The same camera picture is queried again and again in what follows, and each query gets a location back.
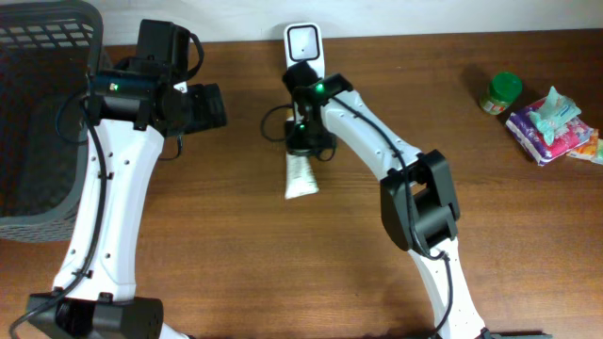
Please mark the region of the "green small tissue box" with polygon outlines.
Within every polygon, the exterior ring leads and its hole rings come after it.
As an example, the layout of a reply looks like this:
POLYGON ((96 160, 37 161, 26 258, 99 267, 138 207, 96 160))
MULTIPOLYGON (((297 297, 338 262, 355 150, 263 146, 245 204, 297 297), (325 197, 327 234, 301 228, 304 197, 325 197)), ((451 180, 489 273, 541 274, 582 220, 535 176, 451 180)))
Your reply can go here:
POLYGON ((603 164, 603 139, 599 138, 597 140, 595 154, 591 158, 591 162, 596 163, 598 165, 603 164))

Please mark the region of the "white tube with tan cap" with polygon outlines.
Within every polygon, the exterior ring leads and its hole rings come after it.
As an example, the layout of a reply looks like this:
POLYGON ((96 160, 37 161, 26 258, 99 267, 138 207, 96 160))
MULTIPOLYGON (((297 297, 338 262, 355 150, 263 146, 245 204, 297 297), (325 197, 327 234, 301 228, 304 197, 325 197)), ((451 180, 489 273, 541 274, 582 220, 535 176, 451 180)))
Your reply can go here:
POLYGON ((285 155, 285 165, 285 198, 287 200, 319 192, 314 172, 306 156, 287 153, 285 155))

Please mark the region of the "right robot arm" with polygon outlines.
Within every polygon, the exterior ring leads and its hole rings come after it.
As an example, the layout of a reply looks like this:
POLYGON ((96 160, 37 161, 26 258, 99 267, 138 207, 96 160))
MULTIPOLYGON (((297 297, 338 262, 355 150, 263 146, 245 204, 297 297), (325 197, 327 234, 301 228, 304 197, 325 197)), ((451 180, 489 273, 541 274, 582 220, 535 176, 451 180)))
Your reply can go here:
POLYGON ((447 159, 397 136, 339 73, 321 78, 303 61, 283 82, 296 116, 285 129, 288 152, 320 157, 343 141, 378 180, 383 227, 414 260, 432 305, 429 337, 485 337, 460 263, 461 212, 447 159))

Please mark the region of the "green lid jar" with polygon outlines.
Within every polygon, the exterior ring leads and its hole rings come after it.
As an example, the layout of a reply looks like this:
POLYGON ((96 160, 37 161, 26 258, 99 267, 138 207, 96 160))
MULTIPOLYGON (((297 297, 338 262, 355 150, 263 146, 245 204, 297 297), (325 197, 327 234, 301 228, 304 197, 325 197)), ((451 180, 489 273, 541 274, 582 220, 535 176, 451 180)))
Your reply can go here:
POLYGON ((498 115, 509 108, 523 90, 523 83, 514 73, 496 74, 480 97, 481 109, 491 115, 498 115))

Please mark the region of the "orange small tissue box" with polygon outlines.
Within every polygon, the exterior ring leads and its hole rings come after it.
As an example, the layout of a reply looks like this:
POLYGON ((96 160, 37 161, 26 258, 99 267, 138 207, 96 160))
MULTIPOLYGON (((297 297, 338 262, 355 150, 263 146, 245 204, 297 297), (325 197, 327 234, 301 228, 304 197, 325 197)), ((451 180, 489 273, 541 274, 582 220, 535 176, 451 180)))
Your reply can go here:
POLYGON ((571 150, 567 155, 576 159, 591 160, 596 154, 597 144, 598 130, 594 129, 590 135, 590 138, 584 144, 571 150))

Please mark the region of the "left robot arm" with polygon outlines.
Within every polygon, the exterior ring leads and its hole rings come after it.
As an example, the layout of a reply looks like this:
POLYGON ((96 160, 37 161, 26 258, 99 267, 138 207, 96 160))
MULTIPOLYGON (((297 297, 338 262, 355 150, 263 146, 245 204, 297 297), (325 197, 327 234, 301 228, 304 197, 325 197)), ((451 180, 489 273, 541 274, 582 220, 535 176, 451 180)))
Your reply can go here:
POLYGON ((51 338, 175 338, 161 300, 136 293, 139 227, 169 137, 221 128, 220 88, 192 83, 188 29, 145 19, 133 56, 92 74, 78 101, 88 159, 70 246, 53 287, 33 294, 21 323, 51 338))

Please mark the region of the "teal wet wipes pack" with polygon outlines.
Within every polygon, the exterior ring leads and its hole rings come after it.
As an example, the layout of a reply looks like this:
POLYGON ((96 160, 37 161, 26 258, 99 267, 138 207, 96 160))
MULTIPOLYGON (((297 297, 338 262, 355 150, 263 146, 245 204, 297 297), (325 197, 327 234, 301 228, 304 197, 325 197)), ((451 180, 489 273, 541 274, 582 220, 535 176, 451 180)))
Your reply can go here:
POLYGON ((541 133, 546 145, 551 145, 560 129, 581 114, 581 109, 571 99, 551 87, 544 103, 529 113, 534 127, 541 133))

